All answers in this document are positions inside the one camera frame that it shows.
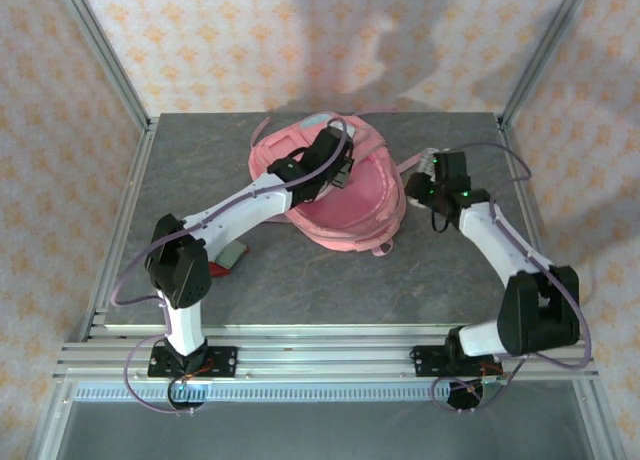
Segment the gray tabletop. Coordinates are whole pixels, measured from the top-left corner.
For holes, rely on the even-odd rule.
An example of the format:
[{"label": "gray tabletop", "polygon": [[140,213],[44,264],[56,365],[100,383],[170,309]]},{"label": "gray tabletop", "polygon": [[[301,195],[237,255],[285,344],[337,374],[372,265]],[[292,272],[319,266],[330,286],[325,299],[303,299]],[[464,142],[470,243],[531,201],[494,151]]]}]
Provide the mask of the gray tabletop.
[{"label": "gray tabletop", "polygon": [[[265,134],[305,116],[274,114]],[[264,117],[160,117],[121,270],[148,245],[160,217],[202,211],[248,185],[248,139]],[[498,141],[488,113],[374,114],[365,120],[387,140],[398,162],[430,146]],[[467,163],[474,187],[491,191],[510,175],[498,149],[469,150]],[[504,190],[499,203],[511,224],[528,238],[515,188]],[[503,295],[497,274],[472,243],[453,228],[433,232],[429,214],[411,206],[393,251],[385,257],[333,252],[286,224],[260,225],[241,240],[251,252],[231,275],[214,279],[202,301],[206,325],[478,322],[497,314]],[[123,289],[123,298],[148,294],[150,288],[139,267]],[[110,307],[107,314],[109,324],[161,322],[153,302]]]}]

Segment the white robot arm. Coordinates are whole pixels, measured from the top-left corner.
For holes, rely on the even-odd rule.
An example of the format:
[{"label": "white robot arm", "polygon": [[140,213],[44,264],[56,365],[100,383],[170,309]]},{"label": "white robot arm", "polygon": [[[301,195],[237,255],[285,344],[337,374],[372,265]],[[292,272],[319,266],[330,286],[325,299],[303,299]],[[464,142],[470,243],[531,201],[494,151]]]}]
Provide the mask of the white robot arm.
[{"label": "white robot arm", "polygon": [[[578,301],[578,276],[556,267],[533,249],[509,224],[486,190],[472,189],[463,152],[429,149],[405,193],[415,206],[431,209],[432,226],[451,224],[482,252],[505,294],[495,320],[455,329],[449,337],[452,361],[464,357],[520,356],[574,345],[580,322],[567,293]],[[445,218],[438,230],[435,215]]]},{"label": "white robot arm", "polygon": [[167,349],[176,370],[172,375],[191,374],[205,360],[200,300],[211,288],[209,261],[265,220],[315,200],[330,184],[344,186],[353,164],[353,141],[345,125],[325,127],[309,147],[276,160],[253,183],[223,202],[182,220],[168,214],[157,222],[152,244],[184,233],[165,240],[145,261],[152,284],[167,303],[171,327]]}]

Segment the wallpaper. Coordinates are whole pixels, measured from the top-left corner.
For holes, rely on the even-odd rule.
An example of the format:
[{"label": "wallpaper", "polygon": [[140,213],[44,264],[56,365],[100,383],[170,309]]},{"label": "wallpaper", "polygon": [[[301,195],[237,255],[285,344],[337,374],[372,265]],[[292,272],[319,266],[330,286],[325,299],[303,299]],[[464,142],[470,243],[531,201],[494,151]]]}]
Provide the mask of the wallpaper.
[{"label": "wallpaper", "polygon": [[23,458],[138,132],[60,0],[0,0],[0,457]]},{"label": "wallpaper", "polygon": [[145,108],[501,111],[561,0],[89,0]]},{"label": "wallpaper", "polygon": [[585,0],[519,114],[544,243],[577,267],[594,355],[640,458],[640,0]]}]

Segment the purple cable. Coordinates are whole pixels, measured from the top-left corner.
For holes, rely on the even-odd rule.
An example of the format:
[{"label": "purple cable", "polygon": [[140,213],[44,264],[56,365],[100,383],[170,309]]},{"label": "purple cable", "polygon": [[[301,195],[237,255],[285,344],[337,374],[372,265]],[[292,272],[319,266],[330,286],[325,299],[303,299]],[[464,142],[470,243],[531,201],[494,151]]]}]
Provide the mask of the purple cable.
[{"label": "purple cable", "polygon": [[327,160],[323,165],[321,165],[320,167],[318,167],[317,169],[315,169],[313,172],[304,175],[303,177],[300,177],[296,180],[292,180],[291,182],[286,182],[282,185],[274,185],[271,187],[265,187],[265,188],[260,188],[258,190],[254,190],[253,192],[248,192],[245,195],[241,195],[240,197],[237,197],[233,200],[231,200],[230,202],[224,204],[223,206],[221,206],[220,208],[218,208],[215,212],[213,212],[212,214],[210,214],[209,216],[205,217],[202,222],[193,225],[192,227],[189,227],[185,230],[181,230],[179,232],[176,233],[172,233],[170,235],[167,235],[163,238],[160,238],[158,240],[156,240],[155,242],[153,242],[151,245],[149,245],[147,248],[145,248],[142,252],[140,252],[138,255],[135,256],[135,258],[129,263],[129,265],[127,265],[127,267],[124,269],[124,272],[122,273],[122,276],[120,277],[120,279],[116,282],[116,284],[114,285],[113,291],[111,293],[111,304],[116,306],[116,307],[123,307],[123,306],[127,306],[127,305],[133,305],[135,303],[139,303],[139,302],[144,302],[146,300],[152,300],[152,299],[157,299],[160,301],[160,306],[163,308],[163,314],[164,314],[164,319],[165,319],[165,324],[166,324],[166,332],[164,333],[164,335],[155,335],[153,337],[148,337],[145,338],[143,340],[141,340],[135,347],[133,347],[133,349],[131,349],[131,351],[129,352],[129,354],[127,355],[127,359],[125,361],[124,364],[124,369],[123,369],[123,381],[124,381],[124,386],[127,389],[127,391],[129,392],[129,394],[133,397],[133,399],[135,401],[137,401],[139,404],[141,404],[142,406],[148,408],[149,410],[152,410],[156,413],[169,413],[169,414],[173,414],[173,415],[179,415],[180,411],[172,409],[172,410],[168,410],[165,408],[159,408],[156,407],[155,405],[152,405],[151,403],[145,401],[144,399],[142,399],[134,390],[133,387],[131,386],[131,383],[129,382],[129,367],[131,366],[131,362],[133,360],[133,356],[135,355],[136,351],[138,351],[138,349],[140,347],[142,347],[142,345],[144,345],[147,342],[157,342],[159,340],[162,340],[166,337],[168,337],[169,335],[171,335],[172,332],[172,327],[171,327],[171,319],[169,317],[169,312],[167,311],[167,309],[169,308],[169,305],[166,303],[166,301],[161,298],[158,295],[145,295],[143,297],[138,297],[135,298],[133,300],[125,300],[123,302],[118,301],[118,294],[120,293],[120,290],[122,290],[122,288],[124,287],[125,283],[127,282],[127,280],[129,279],[129,277],[132,275],[133,270],[135,267],[137,267],[146,257],[147,255],[149,255],[151,252],[153,252],[156,248],[161,247],[162,245],[165,245],[173,240],[176,240],[178,238],[181,238],[185,235],[188,235],[200,228],[202,228],[203,226],[205,226],[206,224],[208,224],[209,222],[211,222],[214,218],[216,218],[218,215],[220,215],[221,213],[227,211],[228,209],[230,209],[231,207],[233,207],[234,205],[237,205],[238,203],[247,200],[249,198],[255,198],[257,195],[261,195],[264,193],[269,193],[269,192],[273,192],[276,190],[281,190],[283,188],[288,188],[288,187],[295,187],[296,185],[300,185],[301,183],[306,182],[307,180],[310,180],[316,176],[318,176],[319,174],[321,174],[322,172],[324,172],[327,168],[329,168],[329,166],[331,166],[331,164],[336,161],[336,159],[338,158],[338,155],[340,155],[340,153],[342,152],[342,149],[347,141],[347,123],[340,117],[335,117],[332,118],[331,120],[329,120],[327,122],[327,126],[331,125],[333,122],[340,122],[342,124],[342,135],[340,136],[340,143],[338,144],[338,148],[336,148],[335,152],[333,152],[333,154],[331,155],[331,157],[329,158],[329,160]]},{"label": "purple cable", "polygon": [[175,409],[172,410],[167,410],[165,408],[160,408],[160,407],[156,407],[155,405],[152,405],[151,403],[145,401],[142,399],[142,397],[140,397],[140,395],[138,395],[134,390],[133,387],[131,386],[131,383],[129,382],[129,367],[131,367],[131,362],[133,361],[133,356],[135,355],[136,351],[142,347],[142,345],[144,345],[147,342],[151,342],[153,341],[154,344],[155,342],[158,342],[160,340],[163,340],[164,338],[168,337],[169,335],[171,335],[172,332],[172,327],[171,327],[171,318],[169,317],[169,312],[167,312],[167,308],[168,305],[167,303],[163,300],[162,304],[160,305],[162,307],[162,311],[164,313],[164,321],[165,324],[167,326],[166,331],[164,333],[164,335],[154,335],[153,337],[147,337],[143,340],[141,340],[135,347],[133,347],[131,349],[131,351],[129,352],[129,354],[127,355],[127,359],[124,363],[124,369],[122,371],[122,379],[124,381],[124,386],[127,389],[127,391],[129,392],[129,395],[131,395],[131,397],[133,397],[133,399],[138,402],[139,404],[141,404],[144,407],[147,407],[149,410],[153,410],[156,413],[171,413],[174,415],[178,415],[179,412]]},{"label": "purple cable", "polygon": [[321,165],[320,167],[318,167],[317,169],[315,169],[313,172],[304,175],[303,177],[300,177],[296,180],[292,180],[290,182],[286,182],[283,183],[282,185],[273,185],[271,187],[264,187],[264,188],[259,188],[257,190],[254,190],[253,192],[248,192],[244,195],[241,195],[237,198],[234,198],[233,200],[225,203],[224,205],[222,205],[220,208],[218,208],[215,212],[211,213],[209,216],[205,217],[202,222],[193,225],[185,230],[180,230],[179,232],[175,232],[172,233],[170,235],[167,235],[165,237],[162,237],[158,240],[156,240],[155,242],[153,242],[151,245],[149,245],[147,248],[145,248],[144,250],[142,250],[138,255],[135,256],[135,258],[133,260],[131,260],[131,262],[129,263],[129,265],[127,265],[127,267],[124,269],[124,272],[122,273],[122,276],[120,277],[120,279],[116,282],[116,284],[113,287],[113,291],[111,292],[111,304],[116,306],[116,307],[124,307],[127,305],[133,305],[135,303],[139,303],[139,302],[143,302],[146,300],[151,300],[151,299],[159,299],[162,300],[160,297],[158,297],[157,295],[146,295],[144,297],[139,297],[139,298],[135,298],[133,300],[124,300],[124,301],[119,301],[118,300],[118,295],[120,294],[120,291],[122,290],[122,288],[124,287],[125,283],[129,280],[129,277],[131,277],[133,270],[144,261],[144,259],[147,257],[147,255],[149,255],[151,252],[153,252],[156,248],[161,247],[162,245],[165,245],[173,240],[176,240],[178,238],[184,237],[185,235],[189,235],[190,233],[195,232],[196,230],[204,227],[205,225],[207,225],[208,223],[210,223],[211,221],[213,221],[214,218],[216,218],[218,215],[220,215],[221,213],[229,210],[231,207],[237,205],[240,202],[243,202],[249,198],[255,198],[257,195],[262,195],[264,193],[269,193],[269,192],[275,192],[277,190],[282,190],[284,188],[290,188],[290,187],[295,187],[296,185],[300,185],[301,183],[304,183],[308,180],[311,180],[314,177],[317,177],[318,175],[320,175],[322,172],[324,172],[327,168],[329,168],[331,166],[331,164],[333,162],[336,161],[336,159],[338,158],[338,155],[340,155],[340,153],[342,152],[342,148],[344,147],[344,144],[347,141],[347,123],[341,118],[341,117],[334,117],[331,120],[329,120],[327,122],[327,126],[331,125],[333,122],[340,122],[342,124],[342,135],[340,137],[340,143],[338,144],[338,148],[336,148],[336,150],[333,152],[333,154],[331,155],[331,157],[329,158],[329,160],[327,160],[323,165]]}]

